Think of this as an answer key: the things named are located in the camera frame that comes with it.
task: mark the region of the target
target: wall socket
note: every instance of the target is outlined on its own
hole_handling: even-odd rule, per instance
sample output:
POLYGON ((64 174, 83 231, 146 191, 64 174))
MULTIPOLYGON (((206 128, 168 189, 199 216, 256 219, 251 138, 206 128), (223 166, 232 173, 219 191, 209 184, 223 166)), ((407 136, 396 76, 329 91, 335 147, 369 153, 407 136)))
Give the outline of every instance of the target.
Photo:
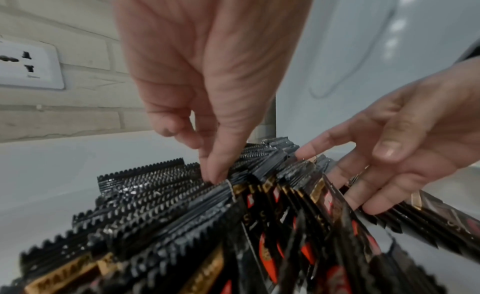
POLYGON ((0 35, 0 85, 64 89, 55 46, 0 35))

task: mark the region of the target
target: pile of sachets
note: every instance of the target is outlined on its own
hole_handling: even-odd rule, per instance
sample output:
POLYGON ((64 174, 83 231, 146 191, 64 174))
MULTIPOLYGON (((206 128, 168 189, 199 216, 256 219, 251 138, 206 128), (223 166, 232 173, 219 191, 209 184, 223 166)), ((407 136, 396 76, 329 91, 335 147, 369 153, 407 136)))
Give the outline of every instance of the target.
MULTIPOLYGON (((249 143, 218 185, 183 159, 100 176, 96 207, 21 253, 21 277, 0 292, 446 293, 395 241, 382 253, 325 176, 332 160, 297 149, 249 143)), ((479 259, 479 221, 426 193, 365 217, 479 259)))

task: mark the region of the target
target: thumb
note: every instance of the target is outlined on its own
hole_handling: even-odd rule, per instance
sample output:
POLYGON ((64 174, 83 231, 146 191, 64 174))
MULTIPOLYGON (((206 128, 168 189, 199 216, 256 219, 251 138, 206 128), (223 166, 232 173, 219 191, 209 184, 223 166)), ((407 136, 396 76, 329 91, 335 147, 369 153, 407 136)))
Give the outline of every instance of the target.
POLYGON ((413 89, 413 95, 386 123, 373 148, 373 157, 382 162, 395 164, 413 154, 437 122, 455 105, 452 99, 455 93, 422 90, 421 84, 413 89))
POLYGON ((242 153, 252 130, 238 130, 219 124, 207 160, 208 178, 212 183, 217 184, 227 178, 230 166, 242 153))

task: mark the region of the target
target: white wall plate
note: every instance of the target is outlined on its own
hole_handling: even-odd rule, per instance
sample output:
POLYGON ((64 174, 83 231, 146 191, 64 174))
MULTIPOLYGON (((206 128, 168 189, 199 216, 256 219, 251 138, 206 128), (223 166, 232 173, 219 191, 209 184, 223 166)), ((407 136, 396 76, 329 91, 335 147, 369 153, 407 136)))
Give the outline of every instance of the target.
POLYGON ((0 85, 64 89, 55 46, 0 35, 0 85))

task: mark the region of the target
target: hand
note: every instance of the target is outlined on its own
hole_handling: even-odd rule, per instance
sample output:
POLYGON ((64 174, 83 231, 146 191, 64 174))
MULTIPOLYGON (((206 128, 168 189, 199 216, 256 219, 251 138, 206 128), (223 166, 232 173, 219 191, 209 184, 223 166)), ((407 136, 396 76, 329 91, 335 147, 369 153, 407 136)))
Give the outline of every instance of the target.
POLYGON ((378 214, 426 184, 480 160, 480 58, 380 98, 300 148, 310 158, 355 142, 328 177, 336 187, 363 172, 345 194, 352 208, 378 214))
POLYGON ((205 181, 226 178, 262 121, 311 2, 113 0, 128 68, 153 129, 199 149, 205 181))

